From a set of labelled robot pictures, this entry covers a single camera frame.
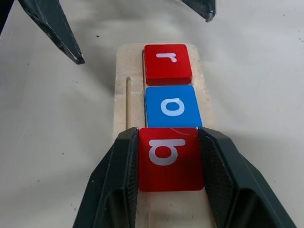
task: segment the white table surface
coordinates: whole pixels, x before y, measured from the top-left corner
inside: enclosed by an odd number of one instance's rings
[[[304,227],[304,3],[218,0],[211,23],[175,0],[61,0],[86,63],[15,1],[0,39],[0,227],[69,228],[112,144],[124,43],[192,43],[215,128]]]

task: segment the blue tile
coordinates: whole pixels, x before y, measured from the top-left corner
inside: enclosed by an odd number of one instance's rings
[[[146,89],[148,127],[202,126],[191,85],[158,86]]]

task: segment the wooden board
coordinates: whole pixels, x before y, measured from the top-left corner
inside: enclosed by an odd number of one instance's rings
[[[114,135],[126,126],[145,127],[143,49],[146,44],[125,44],[117,51]],[[212,110],[197,49],[186,44],[203,125],[213,127]],[[126,103],[130,103],[126,112]],[[185,192],[138,191],[137,228],[211,228],[215,227],[205,190]]]

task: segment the white letter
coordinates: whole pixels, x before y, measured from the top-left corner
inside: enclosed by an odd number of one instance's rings
[[[168,110],[166,105],[168,103],[177,103],[179,105],[179,108],[177,110]],[[185,111],[185,105],[184,103],[178,99],[178,98],[174,98],[174,99],[165,99],[161,102],[161,110],[165,115],[168,116],[178,116],[184,113]]]
[[[152,148],[149,151],[150,160],[156,165],[171,165],[177,159],[177,150],[174,146],[184,146],[186,141],[183,139],[156,139],[150,140],[149,145]],[[156,149],[160,146],[166,146],[171,150],[171,155],[168,158],[159,158],[156,156]]]
[[[156,54],[157,58],[170,58],[173,63],[177,62],[175,53],[158,53]]]

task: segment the red tile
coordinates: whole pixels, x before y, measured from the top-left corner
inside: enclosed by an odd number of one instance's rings
[[[146,45],[144,57],[148,86],[186,85],[191,82],[192,70],[186,45]]]
[[[195,128],[142,128],[138,156],[138,186],[142,191],[189,191],[204,187]]]

